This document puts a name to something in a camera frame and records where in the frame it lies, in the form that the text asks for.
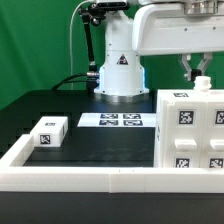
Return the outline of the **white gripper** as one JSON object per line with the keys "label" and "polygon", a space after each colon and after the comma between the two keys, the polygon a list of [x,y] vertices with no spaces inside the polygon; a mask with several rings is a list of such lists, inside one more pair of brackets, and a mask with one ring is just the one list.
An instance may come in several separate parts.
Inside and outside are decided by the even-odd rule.
{"label": "white gripper", "polygon": [[134,17],[132,47],[141,56],[181,54],[187,81],[192,72],[190,53],[203,53],[194,76],[204,76],[211,52],[224,51],[224,2],[218,3],[217,13],[203,15],[186,15],[181,3],[141,7]]}

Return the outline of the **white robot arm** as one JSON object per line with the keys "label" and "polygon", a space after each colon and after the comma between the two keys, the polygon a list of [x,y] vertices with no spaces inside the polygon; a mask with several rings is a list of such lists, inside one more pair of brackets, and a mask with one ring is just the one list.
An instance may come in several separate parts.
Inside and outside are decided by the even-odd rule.
{"label": "white robot arm", "polygon": [[148,95],[142,56],[180,56],[185,77],[203,76],[224,51],[224,0],[94,0],[106,12],[105,62],[97,97],[130,102]]}

